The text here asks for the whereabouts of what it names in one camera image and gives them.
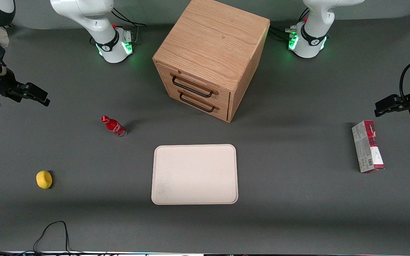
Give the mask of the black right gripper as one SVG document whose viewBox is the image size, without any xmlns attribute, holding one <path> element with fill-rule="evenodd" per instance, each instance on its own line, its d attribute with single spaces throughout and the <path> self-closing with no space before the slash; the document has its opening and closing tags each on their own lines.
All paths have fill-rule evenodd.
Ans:
<svg viewBox="0 0 410 256">
<path fill-rule="evenodd" d="M 8 97 L 16 102 L 21 102 L 24 98 L 36 101 L 46 107 L 50 105 L 51 101 L 48 99 L 48 93 L 46 91 L 36 86 L 34 83 L 28 82 L 25 84 L 24 92 L 19 87 L 21 85 L 20 82 L 16 81 L 13 71 L 6 69 L 5 74 L 0 75 L 0 96 Z"/>
</svg>

